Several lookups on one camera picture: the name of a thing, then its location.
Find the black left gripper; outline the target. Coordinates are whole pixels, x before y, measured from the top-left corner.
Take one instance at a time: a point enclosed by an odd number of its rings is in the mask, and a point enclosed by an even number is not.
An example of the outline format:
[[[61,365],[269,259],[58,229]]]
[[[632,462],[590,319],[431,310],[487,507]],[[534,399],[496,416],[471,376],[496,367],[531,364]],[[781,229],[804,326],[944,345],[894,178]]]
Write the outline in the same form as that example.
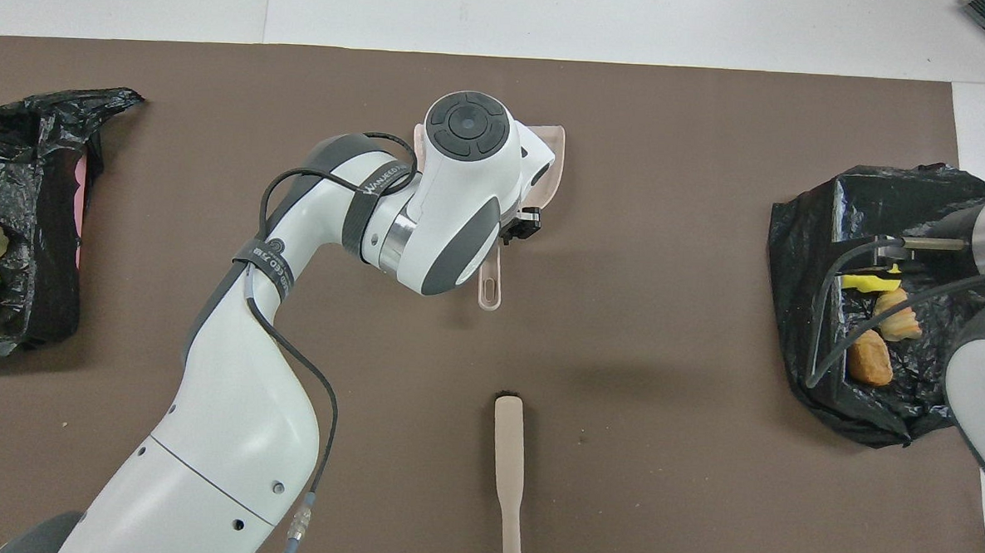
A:
[[[501,239],[504,246],[514,239],[527,240],[542,228],[542,209],[537,206],[522,207],[502,226]]]

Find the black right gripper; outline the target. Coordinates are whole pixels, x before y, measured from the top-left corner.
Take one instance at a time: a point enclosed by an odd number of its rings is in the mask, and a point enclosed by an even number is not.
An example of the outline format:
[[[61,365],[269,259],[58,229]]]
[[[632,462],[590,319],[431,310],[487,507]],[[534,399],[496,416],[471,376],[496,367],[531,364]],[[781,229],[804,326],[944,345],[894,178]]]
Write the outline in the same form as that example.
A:
[[[873,243],[876,244],[870,256],[870,269],[873,271],[891,272],[906,260],[907,249],[902,237],[875,236]]]

